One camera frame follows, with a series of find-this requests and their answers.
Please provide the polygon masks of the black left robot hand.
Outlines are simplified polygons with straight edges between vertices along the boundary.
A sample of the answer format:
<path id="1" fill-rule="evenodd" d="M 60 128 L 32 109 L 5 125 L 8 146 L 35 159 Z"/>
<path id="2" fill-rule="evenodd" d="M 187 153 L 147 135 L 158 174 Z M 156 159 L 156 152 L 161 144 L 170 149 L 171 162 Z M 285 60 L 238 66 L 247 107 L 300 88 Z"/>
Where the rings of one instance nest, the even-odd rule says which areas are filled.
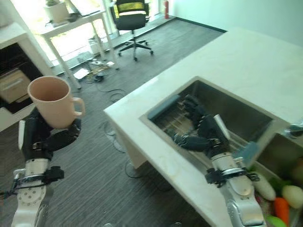
<path id="1" fill-rule="evenodd" d="M 80 135 L 81 119 L 75 119 L 71 125 L 55 134 L 51 127 L 41 116 L 37 108 L 25 118 L 25 129 L 21 151 L 25 161 L 32 159 L 53 158 L 53 153 L 72 144 Z"/>

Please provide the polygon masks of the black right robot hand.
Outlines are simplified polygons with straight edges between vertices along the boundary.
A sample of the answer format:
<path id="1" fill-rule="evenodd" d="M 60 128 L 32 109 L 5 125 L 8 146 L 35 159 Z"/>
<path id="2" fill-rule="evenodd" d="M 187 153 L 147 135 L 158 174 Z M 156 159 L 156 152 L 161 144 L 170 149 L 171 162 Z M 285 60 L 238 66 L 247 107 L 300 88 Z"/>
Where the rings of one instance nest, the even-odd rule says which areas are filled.
<path id="1" fill-rule="evenodd" d="M 209 114 L 204 106 L 191 95 L 186 95 L 183 102 L 187 118 L 191 120 L 196 136 L 173 133 L 172 140 L 179 147 L 194 151 L 204 152 L 212 158 L 224 152 L 230 152 L 230 142 L 217 124 L 214 117 Z"/>

